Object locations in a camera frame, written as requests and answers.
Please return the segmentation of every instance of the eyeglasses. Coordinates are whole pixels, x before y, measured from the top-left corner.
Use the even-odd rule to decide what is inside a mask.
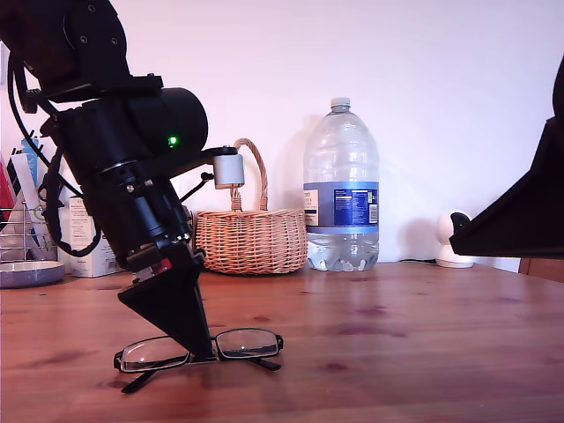
[[[278,363],[265,360],[278,355],[284,348],[284,339],[264,329],[241,328],[226,330],[215,337],[217,356],[197,358],[171,337],[148,338],[128,345],[114,356],[114,367],[123,373],[142,373],[122,389],[132,394],[156,372],[184,364],[214,362],[217,360],[246,360],[270,371],[280,370]]]

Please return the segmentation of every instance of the wood grain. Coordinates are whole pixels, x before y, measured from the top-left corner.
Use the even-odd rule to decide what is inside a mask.
[[[519,273],[564,282],[564,260],[547,258],[524,258]]]
[[[280,333],[282,370],[160,372],[113,354],[159,331],[115,297],[130,275],[2,291],[2,422],[562,422],[564,286],[476,266],[201,277],[211,331]]]

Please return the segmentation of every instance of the bowl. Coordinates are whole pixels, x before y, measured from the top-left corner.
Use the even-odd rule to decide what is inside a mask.
[[[47,285],[64,278],[61,262],[16,262],[0,264],[0,288]]]

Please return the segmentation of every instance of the plastic water bottle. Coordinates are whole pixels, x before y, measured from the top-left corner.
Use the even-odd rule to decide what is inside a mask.
[[[378,259],[378,150],[350,108],[331,100],[304,154],[308,263],[320,271],[363,271]]]

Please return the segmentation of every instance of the eyeglass frame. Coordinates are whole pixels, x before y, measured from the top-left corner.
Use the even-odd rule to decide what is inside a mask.
[[[261,355],[261,356],[250,356],[250,357],[228,357],[226,356],[222,351],[221,348],[219,348],[219,342],[218,342],[218,337],[221,335],[224,335],[226,333],[229,332],[234,332],[234,331],[238,331],[238,330],[262,330],[265,332],[270,332],[272,335],[275,336],[276,338],[276,352],[273,353],[268,353],[265,355]],[[184,366],[186,364],[197,364],[197,363],[206,363],[206,362],[215,362],[215,361],[230,361],[230,360],[246,360],[246,361],[250,361],[252,363],[255,363],[261,367],[264,367],[270,371],[277,371],[280,370],[282,368],[282,366],[278,363],[274,363],[272,361],[268,361],[265,360],[267,358],[270,357],[274,357],[278,354],[280,354],[280,350],[282,350],[284,348],[284,339],[278,334],[278,333],[274,333],[271,330],[266,330],[266,329],[260,329],[260,328],[236,328],[236,329],[231,329],[231,330],[224,330],[223,332],[218,333],[216,336],[211,337],[211,341],[215,342],[216,345],[216,355],[214,357],[209,357],[209,358],[204,358],[204,359],[199,359],[196,356],[194,356],[190,351],[186,351],[186,358],[179,363],[176,363],[172,366],[169,367],[161,367],[161,368],[155,368],[155,369],[139,369],[139,370],[124,370],[122,368],[122,357],[123,357],[123,352],[125,350],[127,350],[129,347],[135,345],[135,344],[139,344],[140,342],[146,342],[146,341],[151,341],[153,339],[162,339],[162,338],[171,338],[168,335],[163,335],[160,337],[153,337],[153,338],[147,338],[147,339],[142,339],[140,341],[134,342],[132,344],[129,344],[127,346],[125,346],[121,351],[116,352],[114,354],[114,368],[119,370],[120,373],[126,373],[126,374],[135,374],[135,373],[140,373],[141,375],[135,379],[133,382],[129,383],[125,388],[122,389],[122,392],[125,394],[132,394],[134,392],[137,392],[142,386],[143,384],[149,379],[149,377],[151,377],[152,375],[154,375],[156,372],[159,372],[161,370],[168,370],[170,368],[175,368],[175,367],[180,367],[180,366]],[[196,359],[195,361],[190,361],[190,358],[194,357],[194,359]],[[163,361],[168,361],[168,360],[175,360],[178,357],[172,357],[170,359],[164,359],[164,360],[160,360],[160,361],[156,361],[157,363],[159,362],[163,362]]]

